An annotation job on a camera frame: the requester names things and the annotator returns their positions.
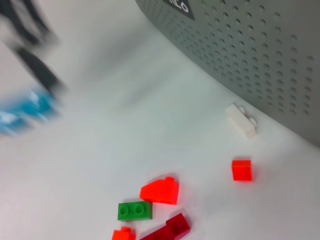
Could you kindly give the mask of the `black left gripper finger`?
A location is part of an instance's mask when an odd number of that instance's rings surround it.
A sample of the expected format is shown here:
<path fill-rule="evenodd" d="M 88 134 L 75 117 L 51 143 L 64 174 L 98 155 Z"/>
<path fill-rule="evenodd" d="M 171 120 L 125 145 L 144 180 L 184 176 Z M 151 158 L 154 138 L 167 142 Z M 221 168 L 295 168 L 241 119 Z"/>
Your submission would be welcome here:
<path fill-rule="evenodd" d="M 0 0 L 0 16 L 10 22 L 26 45 L 42 47 L 58 41 L 34 0 Z"/>
<path fill-rule="evenodd" d="M 51 96 L 57 98 L 64 91 L 63 82 L 35 54 L 25 48 L 17 48 L 16 55 Z"/>

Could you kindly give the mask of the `blue square building plate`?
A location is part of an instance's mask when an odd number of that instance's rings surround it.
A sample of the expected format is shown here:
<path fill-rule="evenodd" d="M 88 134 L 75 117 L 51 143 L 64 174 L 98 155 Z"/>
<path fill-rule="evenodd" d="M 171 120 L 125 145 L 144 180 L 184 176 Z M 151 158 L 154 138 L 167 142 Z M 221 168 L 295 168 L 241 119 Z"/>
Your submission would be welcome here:
<path fill-rule="evenodd" d="M 61 98 L 43 88 L 0 95 L 0 138 L 17 136 L 32 128 L 32 121 L 47 123 L 58 112 Z"/>

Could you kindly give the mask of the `small red-orange cube brick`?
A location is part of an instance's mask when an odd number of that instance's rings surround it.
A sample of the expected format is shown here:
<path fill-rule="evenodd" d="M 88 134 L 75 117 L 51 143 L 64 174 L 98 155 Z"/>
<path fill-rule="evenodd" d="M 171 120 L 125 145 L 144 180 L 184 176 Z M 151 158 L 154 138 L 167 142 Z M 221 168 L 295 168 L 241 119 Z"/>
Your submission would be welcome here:
<path fill-rule="evenodd" d="M 252 162 L 250 159 L 234 159 L 231 163 L 231 170 L 234 181 L 253 181 Z"/>

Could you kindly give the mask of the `grey-green perforated storage bin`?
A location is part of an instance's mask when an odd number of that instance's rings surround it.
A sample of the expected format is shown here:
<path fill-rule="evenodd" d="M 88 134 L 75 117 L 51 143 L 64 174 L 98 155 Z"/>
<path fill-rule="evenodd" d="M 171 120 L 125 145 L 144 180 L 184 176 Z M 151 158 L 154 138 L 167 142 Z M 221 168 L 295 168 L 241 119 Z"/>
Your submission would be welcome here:
<path fill-rule="evenodd" d="M 135 0 L 180 51 L 320 147 L 320 0 Z"/>

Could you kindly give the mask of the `green two-stud brick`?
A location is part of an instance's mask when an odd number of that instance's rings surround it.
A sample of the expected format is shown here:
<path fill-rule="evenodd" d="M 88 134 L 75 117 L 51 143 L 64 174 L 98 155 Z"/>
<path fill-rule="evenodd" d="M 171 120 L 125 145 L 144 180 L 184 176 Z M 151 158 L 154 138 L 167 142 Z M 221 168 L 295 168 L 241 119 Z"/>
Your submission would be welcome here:
<path fill-rule="evenodd" d="M 119 203 L 117 219 L 122 222 L 152 220 L 153 203 L 150 201 Z"/>

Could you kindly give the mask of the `red-orange sloped brick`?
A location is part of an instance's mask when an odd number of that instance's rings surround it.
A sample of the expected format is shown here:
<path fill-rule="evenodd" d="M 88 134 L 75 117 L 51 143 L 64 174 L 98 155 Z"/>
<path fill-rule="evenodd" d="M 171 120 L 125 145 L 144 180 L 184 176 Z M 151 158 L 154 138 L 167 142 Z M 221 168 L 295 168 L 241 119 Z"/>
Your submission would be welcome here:
<path fill-rule="evenodd" d="M 140 189 L 139 197 L 144 201 L 177 205 L 179 194 L 179 183 L 171 176 L 164 179 L 154 180 Z"/>

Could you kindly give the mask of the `small red-orange notched brick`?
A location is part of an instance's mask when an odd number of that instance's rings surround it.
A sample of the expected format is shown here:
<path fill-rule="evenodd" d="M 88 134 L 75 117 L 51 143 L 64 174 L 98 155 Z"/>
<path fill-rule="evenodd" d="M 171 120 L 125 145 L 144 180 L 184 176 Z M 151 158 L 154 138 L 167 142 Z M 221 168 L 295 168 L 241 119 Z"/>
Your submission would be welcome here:
<path fill-rule="evenodd" d="M 111 240 L 136 240 L 136 232 L 128 226 L 122 226 L 113 231 Z"/>

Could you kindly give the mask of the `dark red long brick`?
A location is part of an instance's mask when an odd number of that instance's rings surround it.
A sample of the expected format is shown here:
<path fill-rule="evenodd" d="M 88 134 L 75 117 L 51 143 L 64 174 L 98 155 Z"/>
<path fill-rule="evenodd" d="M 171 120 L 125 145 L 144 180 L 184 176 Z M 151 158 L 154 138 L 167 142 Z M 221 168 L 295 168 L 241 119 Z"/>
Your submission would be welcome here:
<path fill-rule="evenodd" d="M 181 240 L 191 231 L 191 227 L 182 213 L 165 222 L 165 225 L 140 240 Z"/>

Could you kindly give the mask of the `white building brick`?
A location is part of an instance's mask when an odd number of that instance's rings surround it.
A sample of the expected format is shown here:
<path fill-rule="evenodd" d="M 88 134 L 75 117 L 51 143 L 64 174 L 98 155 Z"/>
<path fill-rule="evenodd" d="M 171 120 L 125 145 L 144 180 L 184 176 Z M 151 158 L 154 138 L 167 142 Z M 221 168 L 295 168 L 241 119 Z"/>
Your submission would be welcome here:
<path fill-rule="evenodd" d="M 257 122 L 242 106 L 229 105 L 226 110 L 227 117 L 234 126 L 248 139 L 256 136 Z"/>

